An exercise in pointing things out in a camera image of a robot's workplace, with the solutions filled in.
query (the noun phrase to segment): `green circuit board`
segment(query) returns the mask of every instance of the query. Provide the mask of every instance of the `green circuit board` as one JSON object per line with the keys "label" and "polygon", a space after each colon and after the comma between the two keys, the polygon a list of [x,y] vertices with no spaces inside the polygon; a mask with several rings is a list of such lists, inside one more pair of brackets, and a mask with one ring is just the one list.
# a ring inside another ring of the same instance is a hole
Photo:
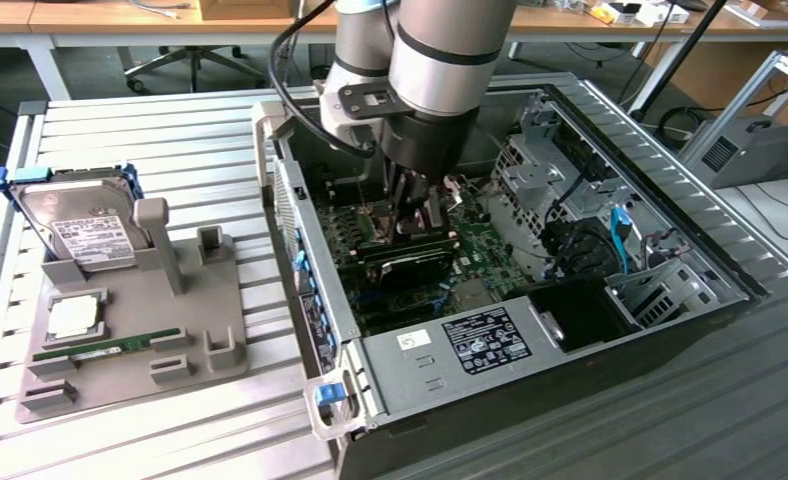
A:
{"label": "green circuit board", "polygon": [[[443,203],[443,208],[450,208],[452,199],[444,198]],[[387,224],[386,220],[379,220],[380,215],[374,215],[374,212],[378,213],[376,209],[387,209],[387,201],[318,207],[323,235],[339,267],[352,313],[359,326],[368,333],[399,328],[474,308],[474,302],[459,301],[456,285],[464,282],[470,282],[471,286],[475,282],[482,283],[487,294],[479,296],[483,303],[489,299],[490,303],[501,301],[509,290],[530,283],[509,251],[505,251],[505,243],[489,219],[482,215],[483,205],[479,198],[462,192],[462,203],[448,211],[448,221],[458,235],[459,246],[447,277],[396,293],[380,294],[356,286],[356,282],[346,278],[343,267],[354,263],[351,251],[356,245],[384,242],[383,231]]]}

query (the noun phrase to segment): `silver metal panel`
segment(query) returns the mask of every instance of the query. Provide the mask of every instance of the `silver metal panel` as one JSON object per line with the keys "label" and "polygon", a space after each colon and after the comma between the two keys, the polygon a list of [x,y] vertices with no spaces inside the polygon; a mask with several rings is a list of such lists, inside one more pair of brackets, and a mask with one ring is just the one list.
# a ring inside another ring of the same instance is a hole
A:
{"label": "silver metal panel", "polygon": [[132,160],[146,195],[168,202],[172,239],[194,237],[208,224],[235,237],[251,371],[214,386],[19,424],[15,396],[41,245],[19,216],[5,220],[3,202],[11,232],[0,228],[0,478],[99,478],[106,472],[122,478],[334,478],[300,398],[304,373],[254,168],[247,107],[268,98],[264,91],[56,102],[50,120],[29,120],[32,134],[16,129],[27,165],[82,168]]}
{"label": "silver metal panel", "polygon": [[[602,98],[593,89],[573,101]],[[659,163],[686,175],[665,150],[657,155],[645,160],[650,168]],[[754,220],[710,193],[674,200],[701,222],[723,214],[746,232],[725,249],[771,297],[650,374],[384,478],[788,477],[788,255],[759,244]]]}

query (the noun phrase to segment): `small box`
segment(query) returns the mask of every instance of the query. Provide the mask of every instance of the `small box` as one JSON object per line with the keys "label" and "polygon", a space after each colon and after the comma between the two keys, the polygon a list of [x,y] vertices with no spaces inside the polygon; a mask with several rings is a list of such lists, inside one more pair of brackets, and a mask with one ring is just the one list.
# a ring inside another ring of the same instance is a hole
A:
{"label": "small box", "polygon": [[202,20],[291,18],[295,0],[198,0]]}
{"label": "small box", "polygon": [[777,0],[742,0],[741,9],[759,20],[788,20],[788,6]]}
{"label": "small box", "polygon": [[607,24],[630,25],[639,7],[639,3],[602,3],[590,9],[590,15]]}
{"label": "small box", "polygon": [[[643,3],[641,5],[639,12],[637,13],[637,21],[647,27],[661,25],[663,23],[663,19],[666,18],[667,12],[670,12],[669,4],[654,5],[651,3]],[[687,10],[675,5],[673,6],[667,23],[685,23],[687,22],[689,16],[690,14],[687,13]]]}

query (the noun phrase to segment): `floor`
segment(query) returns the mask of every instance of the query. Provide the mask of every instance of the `floor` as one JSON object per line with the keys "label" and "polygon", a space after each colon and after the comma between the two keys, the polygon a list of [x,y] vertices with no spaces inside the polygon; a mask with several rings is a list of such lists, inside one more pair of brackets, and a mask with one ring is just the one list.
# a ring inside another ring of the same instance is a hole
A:
{"label": "floor", "polygon": [[[314,57],[323,47],[315,47]],[[243,47],[247,62],[264,71],[264,59],[268,47]],[[230,50],[220,50],[230,56]],[[156,48],[143,47],[132,49],[135,61],[146,61],[158,55]],[[495,71],[497,74],[538,73],[550,71],[570,71],[579,78],[591,80],[602,90],[615,98],[622,86],[638,66],[638,60],[629,54],[605,61],[601,65],[589,59],[610,59],[617,56],[617,50],[595,44],[530,44],[522,49],[521,60],[510,61],[502,57]],[[68,78],[71,93],[75,99],[107,98],[135,95],[126,87],[118,54],[114,48],[66,48],[59,51],[62,70]],[[295,55],[295,65],[290,73],[292,85],[310,82],[310,68],[307,49],[299,48]],[[649,68],[643,65],[635,77],[629,92],[633,92],[645,80]],[[188,81],[188,63],[168,65],[156,72],[143,75],[148,93],[152,95],[186,93]],[[220,91],[254,88],[255,80],[227,68],[204,63],[199,72],[199,90]],[[45,99],[45,93],[24,51],[0,49],[0,105],[15,110],[21,101]],[[678,105],[691,102],[677,89],[667,89],[653,107],[647,120],[657,119],[659,112]],[[0,142],[8,143],[15,118],[0,111]],[[0,165],[5,161],[5,150],[0,147]]]}

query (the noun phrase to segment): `hard drive label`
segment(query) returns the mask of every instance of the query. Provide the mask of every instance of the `hard drive label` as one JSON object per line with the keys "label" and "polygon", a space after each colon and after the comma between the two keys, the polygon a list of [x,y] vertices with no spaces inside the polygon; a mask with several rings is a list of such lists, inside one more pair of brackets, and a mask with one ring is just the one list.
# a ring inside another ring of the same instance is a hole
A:
{"label": "hard drive label", "polygon": [[118,216],[52,222],[52,228],[80,265],[132,258],[132,245]]}
{"label": "hard drive label", "polygon": [[503,307],[442,326],[462,368],[471,375],[531,355]]}

